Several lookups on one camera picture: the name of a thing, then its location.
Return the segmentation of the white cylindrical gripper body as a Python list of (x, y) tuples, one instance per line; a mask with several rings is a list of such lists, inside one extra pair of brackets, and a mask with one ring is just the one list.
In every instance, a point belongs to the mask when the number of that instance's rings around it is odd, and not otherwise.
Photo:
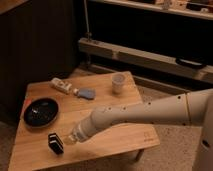
[(92, 119), (87, 117), (73, 127), (68, 139), (72, 143), (85, 142), (98, 132), (99, 130), (95, 127)]

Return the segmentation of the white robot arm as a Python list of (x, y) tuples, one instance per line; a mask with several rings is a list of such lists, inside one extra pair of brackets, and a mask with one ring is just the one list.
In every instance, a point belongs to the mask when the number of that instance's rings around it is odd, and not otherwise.
[(84, 142), (121, 123), (202, 125), (192, 171), (213, 171), (213, 88), (129, 106), (98, 107), (81, 120), (69, 138)]

